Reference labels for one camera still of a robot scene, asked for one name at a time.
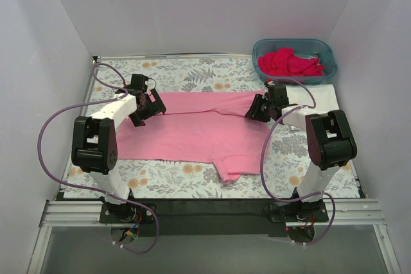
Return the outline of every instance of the white wall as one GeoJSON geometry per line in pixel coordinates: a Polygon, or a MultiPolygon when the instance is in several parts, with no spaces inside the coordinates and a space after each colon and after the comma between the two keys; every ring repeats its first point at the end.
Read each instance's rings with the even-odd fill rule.
{"type": "Polygon", "coordinates": [[[401,269],[411,273],[411,0],[349,0],[328,43],[360,181],[380,201],[401,269]]]}
{"type": "MultiPolygon", "coordinates": [[[[25,273],[46,198],[58,188],[38,163],[37,135],[54,111],[81,102],[91,58],[60,0],[0,3],[0,273],[25,273]]],[[[45,137],[56,175],[76,114],[61,116],[45,137]]]]}
{"type": "Polygon", "coordinates": [[[251,54],[259,39],[326,40],[347,0],[61,0],[92,55],[251,54]]]}

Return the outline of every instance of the pink shirt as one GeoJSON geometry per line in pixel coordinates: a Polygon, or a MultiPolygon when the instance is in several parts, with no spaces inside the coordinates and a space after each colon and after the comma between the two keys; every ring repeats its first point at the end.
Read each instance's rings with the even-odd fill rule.
{"type": "Polygon", "coordinates": [[[224,182],[259,173],[265,123],[244,118],[259,92],[164,92],[167,112],[117,134],[118,157],[214,163],[224,182]]]}

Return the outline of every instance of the pink fabric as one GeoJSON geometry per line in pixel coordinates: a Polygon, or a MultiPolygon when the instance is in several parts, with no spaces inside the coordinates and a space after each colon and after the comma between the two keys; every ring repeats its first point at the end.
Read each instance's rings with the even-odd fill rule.
{"type": "Polygon", "coordinates": [[[258,58],[259,68],[272,76],[323,76],[324,66],[317,58],[303,59],[292,48],[280,48],[258,58]]]}
{"type": "Polygon", "coordinates": [[[117,134],[123,160],[214,163],[224,182],[259,173],[268,127],[244,118],[256,93],[164,92],[167,112],[135,128],[123,121],[117,134]]]}

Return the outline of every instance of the gray leaf pattern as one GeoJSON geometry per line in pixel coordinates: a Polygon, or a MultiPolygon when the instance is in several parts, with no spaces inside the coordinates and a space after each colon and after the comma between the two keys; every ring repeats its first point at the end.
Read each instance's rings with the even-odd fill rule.
{"type": "MultiPolygon", "coordinates": [[[[105,61],[119,69],[126,80],[142,73],[157,81],[157,91],[253,91],[264,89],[250,58],[157,58],[105,61]]],[[[121,80],[109,69],[98,70],[98,77],[112,85],[121,80]]],[[[94,83],[91,101],[112,98],[114,91],[94,83]]],[[[93,105],[87,114],[98,111],[93,105]]],[[[271,191],[288,198],[303,179],[310,164],[303,131],[280,126],[272,137],[264,164],[271,191]]],[[[213,164],[163,160],[119,160],[121,178],[136,198],[268,198],[259,175],[243,175],[235,182],[223,183],[213,164]]],[[[70,183],[96,187],[94,180],[69,162],[66,178],[70,183]]],[[[97,198],[99,193],[64,188],[66,198],[97,198]]],[[[358,189],[350,165],[343,167],[330,182],[327,192],[337,198],[357,198],[358,189]]]]}

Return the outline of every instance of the teal basket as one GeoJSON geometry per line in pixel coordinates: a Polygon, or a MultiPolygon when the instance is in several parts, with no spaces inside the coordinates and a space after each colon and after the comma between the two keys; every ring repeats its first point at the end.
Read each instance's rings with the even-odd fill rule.
{"type": "Polygon", "coordinates": [[[252,50],[252,64],[261,81],[273,79],[283,83],[292,83],[291,81],[281,80],[285,76],[273,76],[265,74],[258,66],[258,58],[267,53],[277,51],[280,48],[292,48],[294,54],[300,58],[319,58],[320,64],[324,65],[324,76],[287,76],[306,85],[318,85],[327,83],[327,80],[337,72],[333,52],[331,48],[323,41],[314,39],[264,39],[254,44],[252,50]]]}

